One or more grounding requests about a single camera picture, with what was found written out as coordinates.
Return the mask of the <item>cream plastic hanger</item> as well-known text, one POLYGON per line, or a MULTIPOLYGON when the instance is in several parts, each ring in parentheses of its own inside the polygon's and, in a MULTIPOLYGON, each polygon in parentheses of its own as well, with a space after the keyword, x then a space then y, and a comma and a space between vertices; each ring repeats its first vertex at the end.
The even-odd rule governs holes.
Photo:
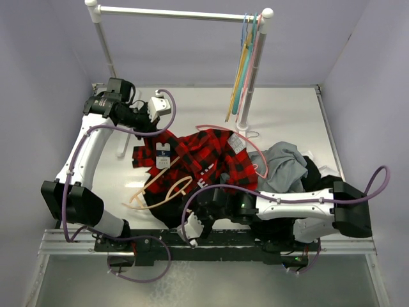
POLYGON ((147 184, 145 184, 140 190, 138 190, 128 201, 128 203, 122 203, 128 209, 132 210, 151 210, 160 207, 176 197, 182 195, 187 195, 187 188, 193 183, 193 178, 191 176, 185 176, 177 180, 171 187, 167 189, 166 192, 160 191, 159 196, 162 196, 162 200, 154 204, 149 205, 146 202, 146 193, 149 192, 153 195, 153 191, 149 191, 148 188, 157 183, 157 180, 164 175, 172 166, 180 160, 179 157, 175 158, 168 168, 164 168, 159 171, 159 173, 154 176, 147 184))

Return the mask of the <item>red black plaid shirt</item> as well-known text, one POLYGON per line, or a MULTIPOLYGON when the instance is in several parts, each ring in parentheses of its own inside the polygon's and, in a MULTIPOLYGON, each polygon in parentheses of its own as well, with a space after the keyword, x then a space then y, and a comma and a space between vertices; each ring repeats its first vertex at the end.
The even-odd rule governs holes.
POLYGON ((200 187, 218 184, 227 174, 226 183, 255 190, 258 176, 246 149, 231 130, 207 129, 189 136, 177 137, 167 130, 158 136, 144 139, 143 146, 134 147, 134 168, 148 168, 150 178, 156 178, 146 191, 167 192, 178 180, 191 177, 186 193, 200 187), (163 175, 156 167, 156 145, 168 144, 174 164, 163 175))

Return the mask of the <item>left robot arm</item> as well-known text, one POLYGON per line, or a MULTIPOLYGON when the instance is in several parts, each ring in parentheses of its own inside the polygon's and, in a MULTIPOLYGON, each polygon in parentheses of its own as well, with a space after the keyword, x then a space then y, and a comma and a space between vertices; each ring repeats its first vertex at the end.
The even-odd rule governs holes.
POLYGON ((140 138, 157 136, 162 115, 172 113, 174 100, 157 90, 149 101, 136 101, 135 86, 124 79, 110 78, 107 86, 84 104, 79 135, 61 171, 44 181, 41 194, 53 218, 60 221, 67 242, 74 237, 68 225, 77 224, 109 237, 118 251, 131 245, 129 223, 105 209, 93 193, 96 167, 111 134, 117 130, 140 138))

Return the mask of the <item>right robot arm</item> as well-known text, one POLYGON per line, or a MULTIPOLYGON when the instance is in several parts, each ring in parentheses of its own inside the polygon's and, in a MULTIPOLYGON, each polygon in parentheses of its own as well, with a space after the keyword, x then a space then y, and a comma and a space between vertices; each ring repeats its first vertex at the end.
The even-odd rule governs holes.
POLYGON ((277 194, 220 184, 196 196, 190 205, 206 237, 220 219, 248 225, 260 236, 284 241, 291 250, 321 237, 372 236, 367 195, 343 181, 309 193, 277 194))

